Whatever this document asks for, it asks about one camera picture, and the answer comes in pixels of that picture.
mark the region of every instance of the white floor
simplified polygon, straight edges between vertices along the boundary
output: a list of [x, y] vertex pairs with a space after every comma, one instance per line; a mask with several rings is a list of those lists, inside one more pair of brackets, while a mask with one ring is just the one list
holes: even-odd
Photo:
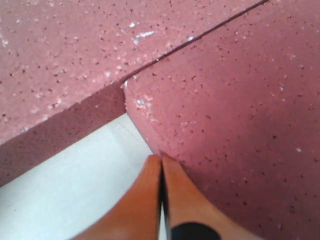
[[[0, 239], [73, 237], [114, 206], [149, 154], [122, 115], [0, 188]], [[159, 239], [166, 239], [163, 218]]]

